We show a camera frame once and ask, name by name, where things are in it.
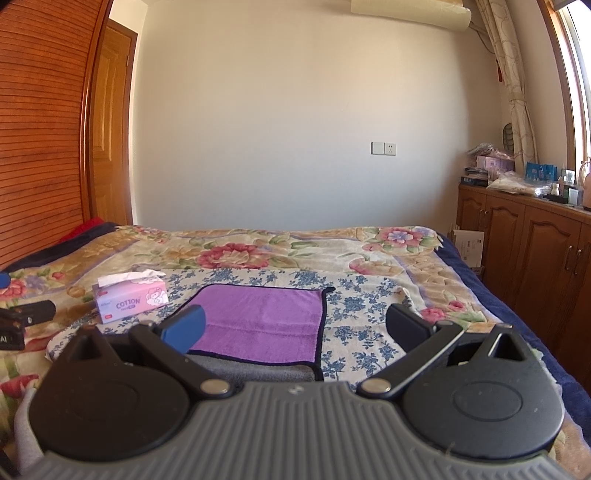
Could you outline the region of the clear plastic bag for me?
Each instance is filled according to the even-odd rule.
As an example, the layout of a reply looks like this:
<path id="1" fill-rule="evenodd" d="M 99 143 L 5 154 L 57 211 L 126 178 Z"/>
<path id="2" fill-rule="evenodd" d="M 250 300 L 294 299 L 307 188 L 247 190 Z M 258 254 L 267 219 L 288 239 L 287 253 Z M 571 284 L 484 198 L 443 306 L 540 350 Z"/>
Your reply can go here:
<path id="1" fill-rule="evenodd" d="M 490 182 L 488 190 L 500 191 L 513 195 L 541 198 L 551 193 L 552 183 L 528 181 L 514 171 L 501 172 Z"/>

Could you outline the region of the pink cotton tissue pack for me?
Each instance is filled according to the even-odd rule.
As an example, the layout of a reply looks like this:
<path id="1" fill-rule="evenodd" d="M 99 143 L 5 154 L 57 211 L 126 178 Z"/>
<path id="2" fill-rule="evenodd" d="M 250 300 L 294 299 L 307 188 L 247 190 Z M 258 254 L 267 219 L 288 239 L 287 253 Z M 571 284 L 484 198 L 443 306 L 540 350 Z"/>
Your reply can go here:
<path id="1" fill-rule="evenodd" d="M 99 277 L 93 295 L 101 323 L 108 324 L 169 302 L 164 272 L 146 269 Z"/>

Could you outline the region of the wooden slatted wardrobe door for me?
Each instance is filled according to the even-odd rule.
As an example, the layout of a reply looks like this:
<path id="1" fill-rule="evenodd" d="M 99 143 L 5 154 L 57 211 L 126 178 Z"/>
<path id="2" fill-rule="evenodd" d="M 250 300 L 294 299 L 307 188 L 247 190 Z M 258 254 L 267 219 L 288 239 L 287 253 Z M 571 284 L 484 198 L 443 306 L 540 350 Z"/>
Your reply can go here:
<path id="1" fill-rule="evenodd" d="M 108 1 L 1 4 L 1 263 L 91 214 L 90 92 Z"/>

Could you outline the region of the purple grey microfibre towel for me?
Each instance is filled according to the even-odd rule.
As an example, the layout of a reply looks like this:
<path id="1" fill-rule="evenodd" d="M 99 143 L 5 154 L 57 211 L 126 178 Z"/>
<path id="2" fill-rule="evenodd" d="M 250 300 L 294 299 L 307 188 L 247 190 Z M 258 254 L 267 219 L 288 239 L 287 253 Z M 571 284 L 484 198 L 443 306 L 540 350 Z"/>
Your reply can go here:
<path id="1" fill-rule="evenodd" d="M 253 365 L 303 366 L 322 381 L 327 297 L 334 292 L 332 286 L 207 285 L 188 302 L 205 315 L 204 334 L 188 352 Z"/>

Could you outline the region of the red blanket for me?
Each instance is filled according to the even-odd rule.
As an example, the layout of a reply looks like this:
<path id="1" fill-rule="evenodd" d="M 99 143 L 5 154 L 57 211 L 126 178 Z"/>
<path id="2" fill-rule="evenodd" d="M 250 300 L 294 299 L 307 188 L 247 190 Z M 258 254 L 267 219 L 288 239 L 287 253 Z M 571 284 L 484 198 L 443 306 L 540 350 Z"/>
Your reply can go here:
<path id="1" fill-rule="evenodd" d="M 104 224 L 104 221 L 100 217 L 93 217 L 93 218 L 85 221 L 84 223 L 76 226 L 69 233 L 67 233 L 66 235 L 61 237 L 58 240 L 58 242 L 63 243 L 63 242 L 72 240 L 72 239 L 78 237 L 79 235 L 82 235 L 82 234 L 88 232 L 89 230 L 91 230 L 97 226 L 101 226 L 103 224 Z"/>

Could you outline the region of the wooden room door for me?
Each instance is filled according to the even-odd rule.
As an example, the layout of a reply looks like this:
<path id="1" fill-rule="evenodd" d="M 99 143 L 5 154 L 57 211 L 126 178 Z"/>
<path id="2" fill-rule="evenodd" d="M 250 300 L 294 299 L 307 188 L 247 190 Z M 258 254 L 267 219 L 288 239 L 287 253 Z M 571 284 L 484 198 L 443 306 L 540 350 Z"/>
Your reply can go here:
<path id="1" fill-rule="evenodd" d="M 119 225 L 132 222 L 129 122 L 137 34 L 109 19 L 98 52 L 89 136 L 92 214 Z"/>

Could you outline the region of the white paper bag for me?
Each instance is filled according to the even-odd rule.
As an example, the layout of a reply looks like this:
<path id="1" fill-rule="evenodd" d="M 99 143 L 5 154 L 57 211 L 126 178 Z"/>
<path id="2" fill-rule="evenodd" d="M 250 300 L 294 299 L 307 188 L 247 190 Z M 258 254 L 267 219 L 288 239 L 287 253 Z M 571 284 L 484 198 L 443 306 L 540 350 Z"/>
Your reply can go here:
<path id="1" fill-rule="evenodd" d="M 485 233 L 482 231 L 454 229 L 452 242 L 461 259 L 472 270 L 482 267 Z"/>

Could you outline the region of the blue floral white cloth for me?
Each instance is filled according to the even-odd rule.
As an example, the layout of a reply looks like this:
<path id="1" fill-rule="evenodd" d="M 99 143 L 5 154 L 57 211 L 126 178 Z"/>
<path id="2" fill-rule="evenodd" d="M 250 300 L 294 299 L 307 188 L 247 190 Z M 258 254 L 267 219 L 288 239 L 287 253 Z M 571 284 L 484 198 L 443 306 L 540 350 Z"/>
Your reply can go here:
<path id="1" fill-rule="evenodd" d="M 421 287 L 404 274 L 396 277 L 356 272 L 273 269 L 176 269 L 164 277 L 170 302 L 162 308 L 117 321 L 103 330 L 123 333 L 141 320 L 161 321 L 200 287 L 228 284 L 246 287 L 321 289 L 328 295 L 328 313 L 321 342 L 322 374 L 328 380 L 359 382 L 403 355 L 403 347 L 387 337 L 386 311 L 401 303 L 428 321 L 450 320 L 455 298 L 444 296 L 441 308 L 427 301 Z"/>

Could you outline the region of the white wall switch socket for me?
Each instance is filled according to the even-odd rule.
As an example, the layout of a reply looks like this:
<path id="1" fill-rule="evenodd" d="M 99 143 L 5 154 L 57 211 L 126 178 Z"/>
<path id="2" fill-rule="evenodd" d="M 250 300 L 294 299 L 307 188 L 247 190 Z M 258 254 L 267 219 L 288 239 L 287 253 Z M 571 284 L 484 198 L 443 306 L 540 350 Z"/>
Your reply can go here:
<path id="1" fill-rule="evenodd" d="M 370 152 L 373 155 L 396 156 L 397 146 L 388 142 L 373 142 L 370 144 Z"/>

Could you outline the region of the patterned beige curtain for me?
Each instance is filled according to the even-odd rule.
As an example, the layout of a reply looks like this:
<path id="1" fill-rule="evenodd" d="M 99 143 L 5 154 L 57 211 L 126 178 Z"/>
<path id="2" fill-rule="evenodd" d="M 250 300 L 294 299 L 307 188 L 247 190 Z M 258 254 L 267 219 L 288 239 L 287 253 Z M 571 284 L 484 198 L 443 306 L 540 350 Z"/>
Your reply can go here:
<path id="1" fill-rule="evenodd" d="M 500 67 L 510 107 L 516 171 L 537 163 L 534 127 L 526 97 L 526 77 L 514 22 L 506 1 L 476 0 Z"/>

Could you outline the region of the pink box on cabinet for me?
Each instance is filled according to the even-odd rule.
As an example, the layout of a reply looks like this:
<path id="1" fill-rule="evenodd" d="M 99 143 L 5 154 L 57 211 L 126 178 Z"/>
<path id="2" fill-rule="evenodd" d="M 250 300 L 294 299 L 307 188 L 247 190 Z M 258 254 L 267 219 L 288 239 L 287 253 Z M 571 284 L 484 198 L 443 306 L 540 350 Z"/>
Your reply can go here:
<path id="1" fill-rule="evenodd" d="M 496 180 L 500 174 L 515 170 L 515 162 L 513 160 L 490 156 L 478 156 L 476 158 L 476 164 L 479 169 L 487 171 L 490 181 Z"/>

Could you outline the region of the floral bed blanket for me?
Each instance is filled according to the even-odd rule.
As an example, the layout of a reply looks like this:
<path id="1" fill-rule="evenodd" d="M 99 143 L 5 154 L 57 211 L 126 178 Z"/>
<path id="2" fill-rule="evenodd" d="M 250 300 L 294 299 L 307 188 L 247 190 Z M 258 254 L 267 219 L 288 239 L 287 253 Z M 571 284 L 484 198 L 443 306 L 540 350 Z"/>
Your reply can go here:
<path id="1" fill-rule="evenodd" d="M 489 312 L 443 262 L 424 227 L 311 232 L 167 232 L 103 224 L 1 272 L 1 309 L 44 300 L 46 323 L 1 352 L 6 479 L 586 479 L 590 445 L 567 412 L 540 350 Z M 235 394 L 192 399 L 150 367 L 123 333 L 103 329 L 93 285 L 146 269 L 273 269 L 408 275 L 457 344 L 394 399 L 359 382 L 315 381 L 307 367 L 186 353 Z"/>

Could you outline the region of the wooden side cabinet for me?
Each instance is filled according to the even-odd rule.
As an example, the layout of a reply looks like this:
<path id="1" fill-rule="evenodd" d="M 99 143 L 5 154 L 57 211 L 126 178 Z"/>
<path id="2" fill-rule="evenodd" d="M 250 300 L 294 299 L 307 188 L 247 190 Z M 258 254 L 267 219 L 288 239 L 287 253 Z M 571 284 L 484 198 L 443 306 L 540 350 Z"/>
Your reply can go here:
<path id="1" fill-rule="evenodd" d="M 462 185 L 457 224 L 485 235 L 482 279 L 584 387 L 590 385 L 590 214 Z"/>

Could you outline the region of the dark blue bed sheet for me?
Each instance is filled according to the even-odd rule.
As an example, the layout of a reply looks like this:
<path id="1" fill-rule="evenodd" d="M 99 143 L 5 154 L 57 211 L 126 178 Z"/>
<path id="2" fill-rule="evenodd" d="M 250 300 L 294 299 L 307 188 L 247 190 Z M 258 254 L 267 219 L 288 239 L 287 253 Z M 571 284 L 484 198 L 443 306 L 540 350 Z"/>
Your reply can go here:
<path id="1" fill-rule="evenodd" d="M 562 398 L 565 408 L 573 421 L 582 429 L 582 435 L 590 443 L 590 396 L 582 385 L 570 375 L 551 354 L 542 340 L 526 325 L 526 323 L 503 301 L 498 299 L 477 277 L 477 275 L 461 259 L 452 241 L 443 236 L 442 247 L 436 250 L 440 259 L 455 271 L 460 282 L 467 287 L 478 301 L 494 316 L 512 325 L 523 338 L 543 354 L 543 361 L 552 376 L 562 387 Z"/>

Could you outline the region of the dark book stack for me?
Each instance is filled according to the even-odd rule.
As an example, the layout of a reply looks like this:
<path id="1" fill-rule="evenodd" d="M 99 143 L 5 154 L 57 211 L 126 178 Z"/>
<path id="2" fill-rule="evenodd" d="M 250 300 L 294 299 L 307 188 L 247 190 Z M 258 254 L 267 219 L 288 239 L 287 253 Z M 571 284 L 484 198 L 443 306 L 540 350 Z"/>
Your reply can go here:
<path id="1" fill-rule="evenodd" d="M 461 177 L 464 185 L 487 188 L 489 185 L 489 172 L 486 169 L 466 167 Z"/>

